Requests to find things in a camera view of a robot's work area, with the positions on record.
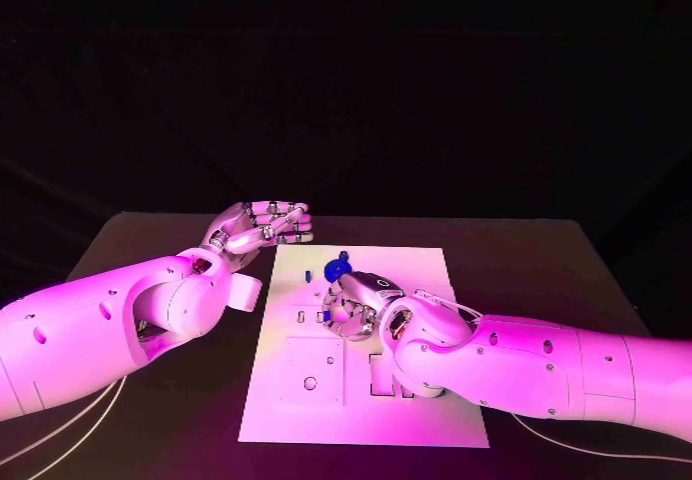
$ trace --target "robotic hand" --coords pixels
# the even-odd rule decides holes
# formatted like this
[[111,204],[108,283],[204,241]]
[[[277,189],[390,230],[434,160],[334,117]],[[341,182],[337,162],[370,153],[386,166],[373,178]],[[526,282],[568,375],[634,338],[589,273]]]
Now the robotic hand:
[[[331,312],[339,297],[346,321]],[[379,332],[393,376],[422,397],[447,388],[475,405],[527,417],[615,422],[692,442],[692,341],[481,315],[422,290],[406,296],[363,272],[331,284],[323,318],[350,341]]]
[[202,336],[261,282],[236,271],[258,248],[308,242],[307,205],[236,203],[200,246],[47,288],[0,310],[0,420],[93,393]]

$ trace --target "white robotic arm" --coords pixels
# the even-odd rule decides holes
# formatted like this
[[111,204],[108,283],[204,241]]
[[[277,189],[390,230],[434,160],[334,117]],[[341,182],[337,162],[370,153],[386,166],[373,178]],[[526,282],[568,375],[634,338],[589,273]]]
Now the white robotic arm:
[[307,242],[307,205],[235,204],[200,246],[47,288],[0,310],[0,420],[93,393],[202,336],[261,282],[236,271],[258,248]]
[[[324,327],[352,341],[379,332],[383,359],[413,394],[448,389],[527,417],[615,422],[692,442],[692,341],[481,315],[424,291],[405,296],[363,272],[340,276],[324,311],[339,296],[357,308]],[[467,322],[455,307],[477,318]]]

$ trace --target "table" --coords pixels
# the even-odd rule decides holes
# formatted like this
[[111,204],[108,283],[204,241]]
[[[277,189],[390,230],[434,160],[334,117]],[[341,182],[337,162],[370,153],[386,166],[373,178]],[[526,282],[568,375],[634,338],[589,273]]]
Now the table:
[[[106,222],[69,279],[196,246],[215,215],[125,212]],[[314,216],[314,243],[441,247],[460,302],[486,313],[648,335],[586,240],[568,220]],[[226,309],[212,332],[129,375],[104,423],[42,479],[612,479],[692,478],[692,465],[597,457],[533,436],[483,408],[490,449],[238,443],[275,249],[243,270],[264,282],[255,311]],[[0,423],[4,457],[50,432],[95,398]],[[0,467],[29,477],[83,435],[105,408]],[[526,422],[582,448],[692,458],[692,445],[601,422]]]

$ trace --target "cable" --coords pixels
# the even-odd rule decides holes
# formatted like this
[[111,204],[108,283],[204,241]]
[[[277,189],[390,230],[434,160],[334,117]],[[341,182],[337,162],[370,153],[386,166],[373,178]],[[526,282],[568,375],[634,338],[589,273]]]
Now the cable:
[[89,431],[85,433],[83,437],[79,439],[79,441],[75,443],[75,445],[72,445],[72,448],[57,457],[55,462],[39,473],[36,473],[36,475],[33,475],[33,477],[29,478],[29,480],[34,480],[40,475],[43,475],[57,465],[57,463],[62,461],[62,459],[75,451],[76,447],[82,444],[82,442],[89,437],[91,433],[93,432],[98,425],[101,424],[101,422],[105,418],[105,415],[108,415],[108,412],[112,408],[115,400],[118,399],[119,392],[122,391],[122,386],[125,385],[125,378],[127,378],[127,376],[124,376],[122,380],[119,381],[118,390],[115,392],[115,395],[112,396],[111,403],[108,404],[108,407],[105,407],[105,411],[101,414],[101,417],[98,418],[96,423],[91,427]]
[[555,445],[559,445],[561,447],[569,448],[572,450],[576,450],[578,452],[582,453],[589,453],[591,455],[599,455],[601,457],[614,457],[614,458],[633,458],[633,459],[640,459],[640,460],[667,460],[670,462],[682,462],[682,463],[692,463],[692,459],[687,458],[677,458],[677,457],[661,457],[657,455],[627,455],[621,453],[605,453],[605,452],[595,452],[594,450],[586,450],[579,447],[572,447],[572,445],[568,445],[566,443],[558,442],[552,438],[548,438],[545,435],[537,433],[519,419],[519,417],[512,413],[510,414],[516,421],[523,425],[523,427],[529,430],[530,433],[537,435],[543,440],[548,440],[550,443],[555,443]]
[[86,414],[86,412],[96,406],[98,402],[104,399],[105,395],[108,392],[112,390],[112,387],[115,386],[115,382],[112,382],[108,385],[108,388],[104,390],[98,398],[91,402],[91,405],[72,417],[72,419],[59,427],[56,430],[53,430],[52,433],[49,433],[37,442],[31,443],[26,448],[23,448],[17,453],[10,455],[7,458],[3,458],[0,460],[0,465],[4,465],[10,460],[14,460],[20,455],[23,455],[29,450],[36,448],[43,442],[46,442],[50,438],[55,437],[75,422],[79,420],[79,418]]

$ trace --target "black background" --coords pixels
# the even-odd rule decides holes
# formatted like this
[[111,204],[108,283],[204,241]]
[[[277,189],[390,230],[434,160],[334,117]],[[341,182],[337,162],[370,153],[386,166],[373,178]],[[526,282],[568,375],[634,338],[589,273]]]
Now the black background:
[[3,2],[3,303],[117,212],[277,199],[574,219],[692,335],[690,6],[412,5]]

